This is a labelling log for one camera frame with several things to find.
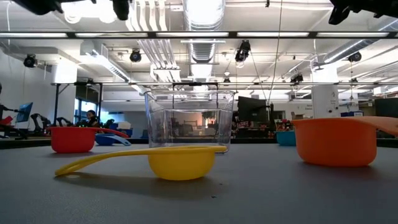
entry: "orange measuring cup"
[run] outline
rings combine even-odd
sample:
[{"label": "orange measuring cup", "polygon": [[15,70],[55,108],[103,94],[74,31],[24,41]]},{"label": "orange measuring cup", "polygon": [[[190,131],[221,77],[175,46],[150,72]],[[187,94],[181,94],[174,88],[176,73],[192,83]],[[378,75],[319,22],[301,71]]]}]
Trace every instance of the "orange measuring cup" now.
[{"label": "orange measuring cup", "polygon": [[366,166],[377,154],[376,129],[398,135],[397,118],[321,118],[293,123],[299,156],[323,166]]}]

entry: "clear plastic container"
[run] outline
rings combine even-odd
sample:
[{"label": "clear plastic container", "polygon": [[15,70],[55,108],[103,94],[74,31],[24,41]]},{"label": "clear plastic container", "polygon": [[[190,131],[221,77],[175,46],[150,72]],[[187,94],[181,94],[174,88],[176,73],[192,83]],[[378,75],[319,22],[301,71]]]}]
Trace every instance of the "clear plastic container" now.
[{"label": "clear plastic container", "polygon": [[233,91],[145,93],[149,147],[216,145],[229,149]]}]

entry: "gray table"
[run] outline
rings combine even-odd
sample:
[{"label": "gray table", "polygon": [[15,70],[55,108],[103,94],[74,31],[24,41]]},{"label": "gray table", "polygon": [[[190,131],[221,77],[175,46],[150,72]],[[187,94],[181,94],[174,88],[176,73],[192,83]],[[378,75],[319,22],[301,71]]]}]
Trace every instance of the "gray table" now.
[{"label": "gray table", "polygon": [[188,182],[155,178],[146,156],[54,178],[80,157],[50,147],[1,150],[0,223],[398,222],[398,149],[379,148],[371,166],[347,169],[305,164],[294,147],[235,144],[205,178]]}]

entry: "yellow handle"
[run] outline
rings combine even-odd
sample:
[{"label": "yellow handle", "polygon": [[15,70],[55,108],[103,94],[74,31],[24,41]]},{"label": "yellow handle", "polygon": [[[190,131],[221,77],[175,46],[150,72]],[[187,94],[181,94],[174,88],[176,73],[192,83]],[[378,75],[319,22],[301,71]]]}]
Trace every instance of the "yellow handle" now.
[{"label": "yellow handle", "polygon": [[118,156],[139,156],[139,155],[154,155],[154,154],[191,154],[199,152],[223,152],[226,151],[225,146],[177,146],[177,147],[159,147],[152,149],[139,149],[130,151],[110,152],[97,156],[90,156],[71,164],[65,165],[55,171],[55,175],[64,175],[76,170],[80,170],[90,164]]}]

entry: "red bowl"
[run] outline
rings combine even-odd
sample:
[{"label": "red bowl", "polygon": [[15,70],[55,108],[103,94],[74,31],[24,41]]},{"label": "red bowl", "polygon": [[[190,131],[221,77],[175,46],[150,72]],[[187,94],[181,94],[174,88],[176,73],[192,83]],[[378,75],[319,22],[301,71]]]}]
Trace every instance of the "red bowl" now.
[{"label": "red bowl", "polygon": [[104,128],[51,127],[51,147],[57,153],[88,152],[94,147],[95,134],[98,131],[114,133],[128,138],[119,131]]}]

